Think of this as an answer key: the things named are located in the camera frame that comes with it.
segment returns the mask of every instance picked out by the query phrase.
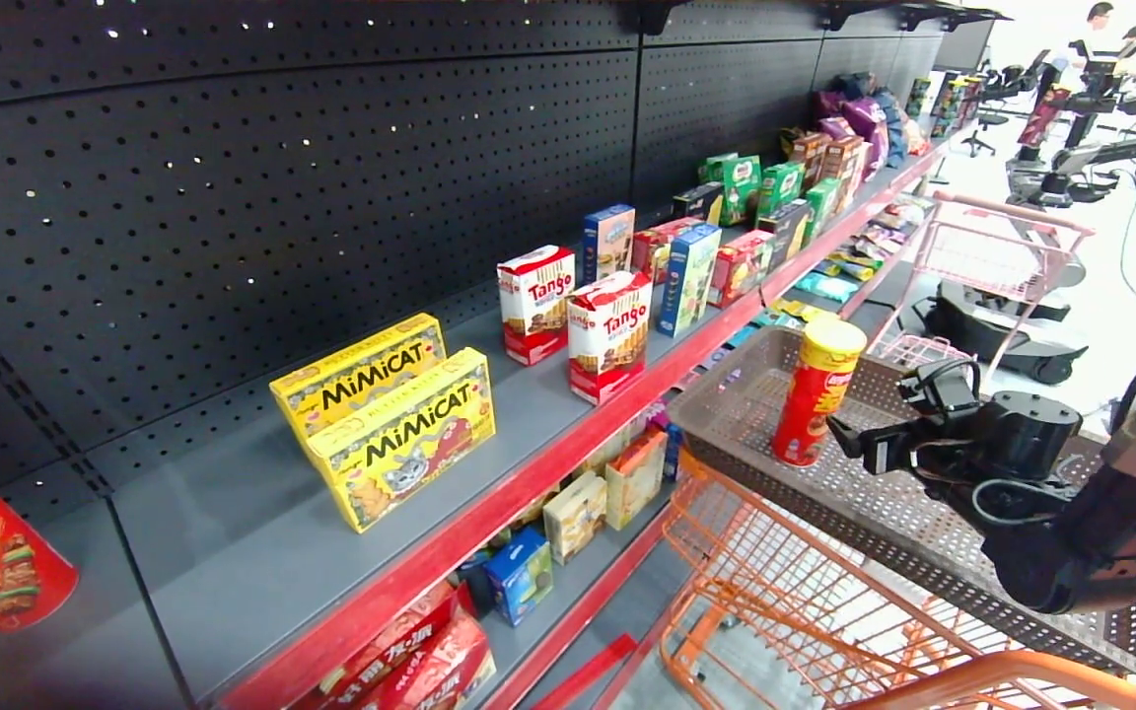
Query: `tango wafer box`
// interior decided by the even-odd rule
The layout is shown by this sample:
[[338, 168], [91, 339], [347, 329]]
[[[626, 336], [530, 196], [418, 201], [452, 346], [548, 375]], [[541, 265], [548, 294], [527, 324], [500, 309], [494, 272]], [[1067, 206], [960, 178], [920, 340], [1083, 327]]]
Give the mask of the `tango wafer box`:
[[496, 266], [502, 345], [523, 365], [536, 365], [568, 345], [568, 294], [576, 284], [571, 249], [542, 247]]
[[445, 359], [441, 324], [427, 314], [333, 352], [270, 383], [270, 393], [301, 444], [375, 396]]
[[311, 436], [344, 520], [365, 532], [496, 431], [488, 361], [470, 348]]
[[617, 272], [568, 301], [568, 382], [602, 404], [646, 367], [651, 279]]

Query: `shopping cart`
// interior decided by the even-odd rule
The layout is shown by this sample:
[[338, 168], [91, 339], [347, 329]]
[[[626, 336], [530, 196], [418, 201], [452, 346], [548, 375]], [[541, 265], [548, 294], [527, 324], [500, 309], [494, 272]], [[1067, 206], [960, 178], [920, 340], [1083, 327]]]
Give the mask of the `shopping cart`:
[[682, 452], [663, 535], [692, 568], [660, 655], [707, 709], [1136, 707], [1136, 684], [991, 626]]
[[1074, 254], [1083, 240], [1095, 231], [1061, 220], [1046, 212], [1024, 207], [964, 198], [937, 191], [937, 210], [928, 220], [914, 257], [914, 269], [892, 316], [879, 328], [885, 337], [888, 326], [909, 302], [910, 291], [921, 274], [977, 289], [986, 295], [1021, 302], [1016, 319], [995, 310], [984, 310], [983, 319], [1006, 331], [1002, 345], [984, 371], [992, 377], [1006, 348], [1020, 335], [1037, 304], [1054, 287], [1072, 286], [1072, 275], [1080, 273]]

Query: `pegboard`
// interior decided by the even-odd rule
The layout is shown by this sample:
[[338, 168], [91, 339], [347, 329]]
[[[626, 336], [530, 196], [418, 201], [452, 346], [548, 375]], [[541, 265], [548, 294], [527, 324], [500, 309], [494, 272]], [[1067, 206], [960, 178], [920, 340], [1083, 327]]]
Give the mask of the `pegboard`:
[[0, 103], [0, 351], [82, 450], [492, 279], [625, 197], [636, 53]]
[[635, 49], [628, 5], [0, 0], [0, 101], [222, 73]]
[[[645, 49], [638, 94], [634, 199], [666, 206], [721, 150], [770, 153], [783, 126], [803, 125], [819, 41]], [[745, 144], [743, 139], [752, 139]]]

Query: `green snack box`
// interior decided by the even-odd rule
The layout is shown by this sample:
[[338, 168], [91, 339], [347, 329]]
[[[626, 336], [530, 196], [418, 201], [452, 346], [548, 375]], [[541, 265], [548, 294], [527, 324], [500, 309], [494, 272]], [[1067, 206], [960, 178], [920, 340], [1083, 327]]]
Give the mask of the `green snack box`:
[[757, 207], [758, 190], [761, 189], [761, 158], [729, 158], [718, 162], [721, 166], [721, 189], [725, 201], [721, 202], [721, 222], [724, 228], [747, 220], [749, 211]]
[[805, 234], [803, 234], [802, 249], [809, 247], [809, 243], [812, 243], [812, 240], [818, 236], [824, 227], [826, 217], [830, 215], [830, 210], [835, 207], [835, 199], [840, 197], [841, 182], [840, 178], [820, 179], [818, 184], [812, 185], [805, 192], [805, 199], [809, 202], [809, 207], [812, 208], [812, 217], [809, 219]]
[[776, 207], [801, 198], [802, 183], [802, 162], [779, 162], [766, 168], [761, 174], [761, 198], [757, 202], [757, 216], [771, 215]]

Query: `red and white box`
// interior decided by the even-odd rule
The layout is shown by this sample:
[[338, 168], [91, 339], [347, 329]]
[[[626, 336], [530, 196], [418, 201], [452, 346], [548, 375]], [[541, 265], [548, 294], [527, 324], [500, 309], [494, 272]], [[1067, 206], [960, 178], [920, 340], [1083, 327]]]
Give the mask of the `red and white box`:
[[571, 249], [546, 245], [496, 266], [506, 353], [536, 365], [568, 345], [568, 295], [577, 284]]
[[673, 237], [702, 220], [695, 217], [682, 217], [679, 220], [663, 222], [653, 228], [634, 233], [634, 257], [632, 269], [644, 274], [651, 283], [663, 283], [669, 277], [669, 252]]
[[602, 404], [646, 367], [651, 279], [617, 272], [568, 300], [568, 383]]

